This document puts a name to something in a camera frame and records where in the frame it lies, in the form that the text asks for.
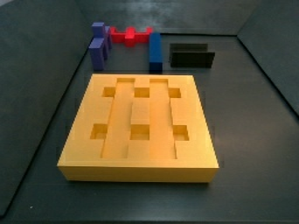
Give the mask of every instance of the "red connector piece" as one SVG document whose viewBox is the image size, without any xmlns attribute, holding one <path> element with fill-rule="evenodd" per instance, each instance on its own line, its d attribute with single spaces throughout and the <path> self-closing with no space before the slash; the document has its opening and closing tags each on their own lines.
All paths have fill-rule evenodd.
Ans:
<svg viewBox="0 0 299 224">
<path fill-rule="evenodd" d="M 149 43 L 150 34 L 154 32 L 153 27 L 146 28 L 146 32 L 137 32 L 137 28 L 130 26 L 126 32 L 119 32 L 115 26 L 110 27 L 111 38 L 114 43 L 126 43 L 126 46 L 133 47 L 137 43 Z"/>
</svg>

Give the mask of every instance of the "blue rectangular prism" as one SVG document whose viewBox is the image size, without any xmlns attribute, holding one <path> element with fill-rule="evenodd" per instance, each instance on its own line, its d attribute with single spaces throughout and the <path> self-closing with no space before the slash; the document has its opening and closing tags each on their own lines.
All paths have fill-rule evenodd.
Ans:
<svg viewBox="0 0 299 224">
<path fill-rule="evenodd" d="M 158 32 L 150 34 L 150 72 L 161 73 L 165 70 L 162 35 Z"/>
<path fill-rule="evenodd" d="M 105 70 L 105 39 L 94 38 L 89 46 L 91 62 L 95 71 Z"/>
<path fill-rule="evenodd" d="M 95 22 L 91 26 L 94 32 L 94 38 L 106 38 L 106 24 L 103 22 Z"/>
</svg>

